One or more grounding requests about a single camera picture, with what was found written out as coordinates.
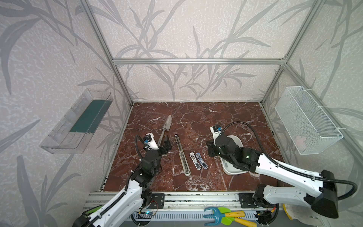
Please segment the small white cylinder piece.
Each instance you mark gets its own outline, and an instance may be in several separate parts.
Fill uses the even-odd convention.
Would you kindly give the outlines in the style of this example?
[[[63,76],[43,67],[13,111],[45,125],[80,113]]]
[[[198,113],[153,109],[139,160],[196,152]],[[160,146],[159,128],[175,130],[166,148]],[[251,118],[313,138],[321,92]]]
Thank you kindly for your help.
[[[195,168],[196,168],[197,170],[201,170],[201,165],[200,165],[200,163],[198,162],[198,160],[196,159],[195,154],[194,154],[193,152],[191,152],[189,155],[190,155],[190,157],[191,157],[191,159],[192,159],[192,161],[193,161],[193,164],[194,164]]]

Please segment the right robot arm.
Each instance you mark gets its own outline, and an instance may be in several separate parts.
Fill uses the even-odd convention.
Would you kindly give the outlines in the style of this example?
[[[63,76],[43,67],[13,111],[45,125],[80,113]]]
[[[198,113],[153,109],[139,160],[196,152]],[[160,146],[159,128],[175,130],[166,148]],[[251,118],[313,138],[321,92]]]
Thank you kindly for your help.
[[[219,156],[236,169],[270,176],[289,185],[258,185],[253,200],[259,206],[280,203],[297,205],[311,208],[327,218],[338,218],[338,201],[351,197],[358,190],[356,183],[338,180],[330,171],[308,171],[273,159],[255,130],[252,132],[260,150],[240,147],[233,136],[227,136],[219,125],[212,126],[210,130],[213,135],[213,140],[207,142],[210,157]]]

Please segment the blue staple box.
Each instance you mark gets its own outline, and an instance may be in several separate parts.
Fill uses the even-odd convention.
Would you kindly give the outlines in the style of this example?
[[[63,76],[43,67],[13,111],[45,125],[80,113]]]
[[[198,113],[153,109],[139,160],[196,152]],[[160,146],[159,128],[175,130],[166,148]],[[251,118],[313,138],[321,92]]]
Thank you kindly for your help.
[[[208,169],[208,165],[206,164],[206,162],[203,160],[201,154],[198,152],[196,153],[196,158],[197,160],[199,161],[199,163],[201,164],[201,166],[204,168],[204,169]]]

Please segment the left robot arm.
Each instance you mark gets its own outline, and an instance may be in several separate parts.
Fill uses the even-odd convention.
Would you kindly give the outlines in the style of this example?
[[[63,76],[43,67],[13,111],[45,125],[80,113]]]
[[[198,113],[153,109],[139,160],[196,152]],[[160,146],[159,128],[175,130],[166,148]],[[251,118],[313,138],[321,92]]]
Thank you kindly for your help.
[[[149,188],[161,170],[162,156],[172,149],[169,137],[163,145],[155,143],[152,133],[142,138],[145,156],[128,177],[127,183],[105,205],[96,206],[82,213],[73,223],[74,227],[118,227],[133,212],[151,203],[152,191]]]

